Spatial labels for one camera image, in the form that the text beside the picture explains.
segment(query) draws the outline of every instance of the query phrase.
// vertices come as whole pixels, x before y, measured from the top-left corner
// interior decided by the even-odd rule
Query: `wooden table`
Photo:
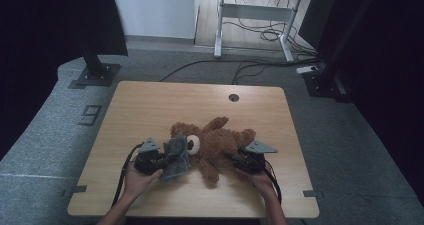
[[[237,102],[229,96],[236,94]],[[121,82],[97,135],[68,212],[102,216],[112,203],[120,170],[130,150],[149,137],[158,144],[170,139],[176,122],[203,127],[218,116],[230,120],[225,128],[252,128],[256,139],[278,149],[266,158],[274,167],[287,217],[314,218],[316,199],[289,107],[281,88],[156,82]],[[257,191],[233,173],[220,175],[208,188],[196,166],[174,182],[156,182],[133,204],[129,216],[147,217],[265,217]]]
[[[297,10],[301,0],[296,0],[291,8],[268,7],[268,6],[251,6],[244,4],[228,4],[224,0],[219,1],[218,9],[218,30],[215,35],[215,51],[214,57],[221,57],[222,50],[222,20],[224,17],[244,18],[267,21],[280,21],[287,23],[284,33],[280,37],[280,44],[284,55],[288,62],[292,62],[293,56],[290,51],[288,36],[296,18]]]

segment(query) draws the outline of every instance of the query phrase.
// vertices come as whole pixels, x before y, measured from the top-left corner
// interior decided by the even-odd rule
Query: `brown teddy bear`
[[[172,138],[178,133],[187,137],[191,160],[199,165],[203,177],[215,184],[219,180],[220,168],[234,169],[232,161],[225,154],[237,154],[237,150],[252,143],[256,135],[252,129],[236,132],[223,128],[227,122],[227,117],[217,117],[203,129],[181,122],[171,128]]]

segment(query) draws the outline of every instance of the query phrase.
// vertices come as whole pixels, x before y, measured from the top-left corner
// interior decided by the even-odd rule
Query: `desk leg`
[[[218,30],[215,35],[215,58],[221,57],[221,48],[222,48],[222,10],[224,9],[224,0],[219,1],[219,10],[218,10]]]
[[[300,0],[296,0],[296,4],[294,5],[293,11],[290,14],[290,18],[289,18],[288,24],[286,26],[286,29],[283,33],[283,36],[280,37],[281,47],[283,48],[284,55],[286,56],[286,59],[287,59],[288,62],[293,62],[293,56],[292,56],[291,51],[290,51],[291,46],[290,46],[289,42],[287,41],[287,39],[290,35],[290,30],[293,26],[294,19],[296,18],[296,14],[297,14],[297,10],[299,8],[299,4],[300,4]]]

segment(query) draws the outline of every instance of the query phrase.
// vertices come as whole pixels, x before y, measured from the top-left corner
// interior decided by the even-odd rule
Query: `black cable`
[[[269,167],[271,168],[272,175],[276,178],[277,176],[275,176],[274,168],[272,167],[271,163],[267,160],[265,160],[265,162],[269,165]]]
[[[280,189],[280,185],[278,185],[278,181],[277,178],[275,177],[275,173],[274,176],[268,171],[268,169],[266,169],[266,167],[262,167],[262,171],[264,171],[264,173],[269,177],[269,179],[271,179],[272,184],[274,185],[275,191],[277,191],[277,197],[278,197],[278,201],[281,204],[281,189]]]
[[[169,78],[174,73],[176,73],[176,72],[178,72],[178,71],[180,71],[180,70],[182,70],[182,69],[184,69],[186,67],[189,67],[189,66],[192,66],[192,65],[196,65],[196,64],[199,64],[199,63],[240,63],[240,62],[241,63],[243,63],[243,62],[249,62],[249,60],[233,60],[233,61],[225,61],[225,60],[202,60],[202,61],[196,61],[196,62],[192,62],[192,63],[186,64],[186,65],[184,65],[182,67],[177,68],[176,70],[172,71],[171,73],[169,73],[168,75],[166,75],[164,78],[162,78],[161,80],[159,80],[159,82],[163,82],[164,80],[166,80],[167,78]]]
[[[125,160],[124,165],[122,166],[121,175],[120,175],[120,177],[119,177],[119,182],[118,182],[118,187],[116,188],[115,197],[113,198],[113,202],[112,202],[112,206],[111,206],[111,207],[113,207],[113,205],[115,205],[115,203],[118,201],[119,195],[121,194],[121,189],[122,189],[122,184],[124,183],[125,173],[126,173],[126,171],[127,171],[128,164],[130,163],[130,160],[131,160],[132,154],[134,153],[134,151],[135,151],[137,148],[140,148],[143,144],[144,144],[144,142],[143,142],[143,143],[141,143],[141,144],[136,145],[136,146],[135,146],[135,147],[131,150],[130,154],[128,154],[128,157],[127,157],[127,159]]]
[[[289,4],[290,4],[290,0],[287,0],[286,7],[288,7]],[[247,26],[247,25],[243,24],[243,22],[241,21],[240,18],[238,19],[238,21],[239,21],[240,25],[237,24],[237,23],[233,23],[233,22],[224,22],[223,24],[232,24],[232,25],[238,26],[238,27],[240,27],[242,29],[251,31],[251,32],[260,33],[260,38],[262,40],[265,40],[265,41],[276,41],[276,40],[279,40],[280,37],[283,35],[284,30],[286,28],[286,23],[282,23],[282,22],[272,24],[272,21],[270,21],[270,25],[269,26]],[[275,29],[273,27],[273,26],[277,26],[277,25],[281,25],[281,24],[284,25],[282,31],[281,30],[277,30],[277,29]],[[269,28],[269,29],[265,29],[263,31],[254,30],[254,29],[258,29],[258,28],[259,29],[260,28]],[[294,34],[293,37],[291,37],[290,34],[289,34],[289,36],[288,36],[288,42],[290,43],[290,45],[292,46],[292,48],[293,48],[294,51],[300,53],[296,57],[297,60],[299,60],[299,56],[318,57],[318,53],[314,49],[311,49],[311,48],[302,46],[302,45],[300,45],[300,44],[298,44],[296,42],[296,39],[295,38],[296,38],[296,35],[297,35],[298,31],[297,31],[297,28],[296,27],[292,26],[292,28],[295,29],[295,34]],[[273,36],[275,36],[275,38],[269,38],[267,35],[273,35]]]
[[[278,0],[277,4],[275,4],[276,7],[278,7],[278,5],[280,5],[280,1],[281,0]]]
[[[249,65],[245,65],[243,67],[240,67],[237,69],[234,78],[233,78],[233,82],[232,84],[238,85],[238,80],[242,77],[246,77],[246,76],[257,76],[260,73],[263,72],[263,70],[265,70],[266,68],[269,67],[288,67],[288,66],[294,66],[294,65],[301,65],[301,64],[308,64],[308,63],[317,63],[317,62],[321,62],[320,59],[316,59],[316,58],[312,58],[312,59],[305,59],[305,60],[301,60],[301,61],[297,61],[297,62],[288,62],[288,63],[283,63],[283,62],[267,62],[267,63],[253,63],[253,64],[249,64]],[[262,69],[259,73],[253,74],[253,75],[243,75],[238,77],[238,74],[247,68],[250,67],[256,67],[256,66],[265,66],[264,69]]]

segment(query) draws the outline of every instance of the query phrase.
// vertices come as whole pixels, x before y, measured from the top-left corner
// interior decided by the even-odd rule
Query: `metal base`
[[[306,88],[308,89],[309,96],[311,97],[327,97],[336,98],[340,94],[334,86],[331,87],[320,87],[320,74],[318,73],[304,73],[302,74],[303,80],[305,80]]]
[[[119,64],[102,64],[103,72],[100,76],[90,75],[88,69],[85,68],[79,78],[72,81],[68,88],[84,89],[86,86],[110,87],[120,67],[121,65]]]
[[[334,98],[337,102],[351,103],[349,94],[341,92],[345,91],[345,89],[338,86],[340,83],[333,82],[329,87],[320,86],[321,75],[319,73],[304,73],[302,76],[309,96]]]

